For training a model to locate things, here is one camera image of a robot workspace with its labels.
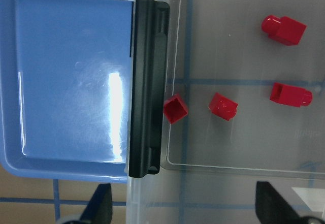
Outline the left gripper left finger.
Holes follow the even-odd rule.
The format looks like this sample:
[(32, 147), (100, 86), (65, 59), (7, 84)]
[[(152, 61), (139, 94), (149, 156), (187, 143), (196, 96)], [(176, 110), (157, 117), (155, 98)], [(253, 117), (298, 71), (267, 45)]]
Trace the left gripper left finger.
[(111, 223), (113, 216), (111, 184), (99, 184), (85, 210), (81, 214), (81, 223)]

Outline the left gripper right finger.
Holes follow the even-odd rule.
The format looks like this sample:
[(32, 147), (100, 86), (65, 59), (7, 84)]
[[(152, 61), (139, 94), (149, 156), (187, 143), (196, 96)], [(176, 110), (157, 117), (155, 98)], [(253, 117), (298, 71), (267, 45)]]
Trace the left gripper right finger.
[(282, 195), (267, 181), (256, 183), (255, 213), (260, 223), (305, 223)]

